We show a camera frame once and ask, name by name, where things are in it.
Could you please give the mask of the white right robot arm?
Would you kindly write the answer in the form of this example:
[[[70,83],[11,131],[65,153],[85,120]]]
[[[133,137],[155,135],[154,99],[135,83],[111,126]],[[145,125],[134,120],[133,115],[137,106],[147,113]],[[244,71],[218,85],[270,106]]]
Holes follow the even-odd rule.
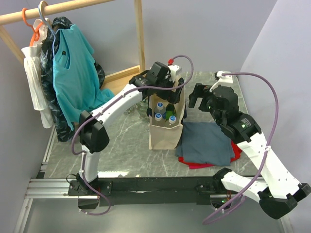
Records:
[[[239,110],[238,96],[231,87],[197,83],[189,95],[189,108],[194,108],[198,98],[202,100],[199,110],[211,114],[224,135],[247,155],[264,179],[258,182],[223,168],[213,176],[217,193],[230,190],[245,195],[273,219],[288,214],[311,193],[310,185],[296,179],[279,160],[256,121]]]

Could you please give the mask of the green Perrier glass bottle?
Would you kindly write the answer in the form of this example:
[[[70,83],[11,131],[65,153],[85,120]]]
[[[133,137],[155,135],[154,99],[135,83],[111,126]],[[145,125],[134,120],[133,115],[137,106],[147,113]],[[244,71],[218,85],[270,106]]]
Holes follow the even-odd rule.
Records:
[[[171,116],[176,116],[176,109],[173,104],[168,103],[166,106],[166,120],[169,120]]]

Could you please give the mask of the cream canvas tote bag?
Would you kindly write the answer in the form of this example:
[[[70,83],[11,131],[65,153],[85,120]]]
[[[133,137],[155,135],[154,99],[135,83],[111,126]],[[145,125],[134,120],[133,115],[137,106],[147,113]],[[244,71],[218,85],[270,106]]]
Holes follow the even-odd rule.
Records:
[[[180,99],[174,104],[176,122],[170,124],[163,119],[158,125],[154,118],[154,110],[158,102],[162,102],[167,107],[169,102],[153,94],[149,97],[148,115],[149,115],[149,149],[150,150],[173,150],[177,146],[182,134],[183,118],[186,116],[185,92],[181,89]]]

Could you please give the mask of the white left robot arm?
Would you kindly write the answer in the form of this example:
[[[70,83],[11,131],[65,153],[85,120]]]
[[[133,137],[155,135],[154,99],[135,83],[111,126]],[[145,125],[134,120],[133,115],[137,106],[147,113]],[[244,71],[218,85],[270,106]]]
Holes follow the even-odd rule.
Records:
[[[178,103],[184,83],[180,76],[181,70],[172,60],[168,65],[155,62],[149,70],[133,76],[107,103],[92,112],[83,111],[80,114],[78,133],[82,162],[76,180],[84,194],[94,194],[99,186],[99,156],[110,141],[106,129],[127,109],[151,95],[169,103]]]

